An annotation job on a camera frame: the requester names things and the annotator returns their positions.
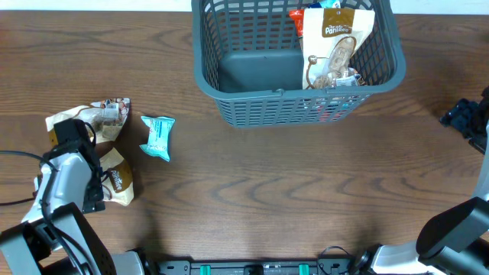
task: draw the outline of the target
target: red package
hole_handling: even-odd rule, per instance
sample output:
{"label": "red package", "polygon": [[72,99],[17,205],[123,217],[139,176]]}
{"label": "red package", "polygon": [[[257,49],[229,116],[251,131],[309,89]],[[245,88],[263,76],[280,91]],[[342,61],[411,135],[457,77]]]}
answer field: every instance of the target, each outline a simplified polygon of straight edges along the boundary
{"label": "red package", "polygon": [[297,36],[303,36],[303,25],[304,25],[304,10],[292,10],[289,11],[290,18],[293,19],[296,24]]}

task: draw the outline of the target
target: basket rim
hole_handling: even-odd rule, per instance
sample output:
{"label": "basket rim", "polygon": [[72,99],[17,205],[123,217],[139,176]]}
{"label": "basket rim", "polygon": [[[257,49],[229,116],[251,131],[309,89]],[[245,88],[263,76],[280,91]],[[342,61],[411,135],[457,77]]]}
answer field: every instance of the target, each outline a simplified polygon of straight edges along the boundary
{"label": "basket rim", "polygon": [[326,95],[373,95],[382,92],[389,92],[397,88],[403,81],[406,75],[406,59],[404,57],[403,49],[400,43],[400,35],[397,28],[396,19],[393,16],[392,9],[390,7],[390,1],[380,0],[377,2],[379,6],[377,10],[382,12],[378,14],[382,16],[384,22],[386,23],[386,28],[390,39],[391,53],[395,62],[395,69],[392,77],[389,81],[376,85],[376,86],[357,86],[355,90],[351,87],[337,87],[335,89],[298,89],[298,90],[285,90],[283,92],[277,92],[273,90],[263,90],[263,91],[250,91],[250,92],[222,92],[214,89],[209,85],[207,80],[204,78],[202,71],[202,32],[200,27],[201,21],[201,9],[200,2],[202,0],[192,0],[192,40],[193,40],[193,56],[194,56],[194,67],[193,73],[195,81],[200,90],[202,90],[206,95],[223,101],[243,101],[243,100],[260,100],[260,99],[277,99],[277,98],[312,98],[316,96],[326,96]]}

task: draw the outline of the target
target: brown label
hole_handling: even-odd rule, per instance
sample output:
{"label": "brown label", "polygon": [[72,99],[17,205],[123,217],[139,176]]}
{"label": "brown label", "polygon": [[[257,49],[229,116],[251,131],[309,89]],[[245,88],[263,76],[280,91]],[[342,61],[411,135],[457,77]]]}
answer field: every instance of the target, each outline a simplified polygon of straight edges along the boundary
{"label": "brown label", "polygon": [[108,169],[108,177],[116,193],[126,190],[132,183],[132,173],[128,162],[123,160],[116,167]]}
{"label": "brown label", "polygon": [[350,8],[325,8],[322,19],[322,36],[334,37],[351,34],[355,10]]}

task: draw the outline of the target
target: wood grain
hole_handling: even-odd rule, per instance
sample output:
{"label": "wood grain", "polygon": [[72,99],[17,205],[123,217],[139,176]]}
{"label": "wood grain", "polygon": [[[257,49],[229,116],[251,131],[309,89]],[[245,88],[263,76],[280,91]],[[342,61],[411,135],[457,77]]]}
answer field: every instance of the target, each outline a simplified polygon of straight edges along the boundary
{"label": "wood grain", "polygon": [[[193,80],[191,14],[0,13],[0,148],[49,150],[44,118],[127,96],[115,147],[137,198],[87,215],[118,253],[146,246],[194,259],[315,257],[417,238],[434,215],[464,202],[483,156],[438,118],[487,85],[486,17],[397,15],[408,72],[327,126],[238,130]],[[176,118],[166,163],[138,147],[141,115]],[[37,163],[3,157],[0,201],[27,197]],[[5,230],[30,206],[0,208]],[[56,253],[54,258],[62,257]],[[0,257],[0,273],[9,273]]]}

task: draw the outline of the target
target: green tape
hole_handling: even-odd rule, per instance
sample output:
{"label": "green tape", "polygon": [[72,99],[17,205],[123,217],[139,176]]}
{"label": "green tape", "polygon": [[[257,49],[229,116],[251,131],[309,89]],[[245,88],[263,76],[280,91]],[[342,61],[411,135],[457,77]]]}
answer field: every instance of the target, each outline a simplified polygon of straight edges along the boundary
{"label": "green tape", "polygon": [[211,275],[211,266],[200,266],[200,275]]}
{"label": "green tape", "polygon": [[309,265],[300,264],[299,265],[299,275],[309,275]]}

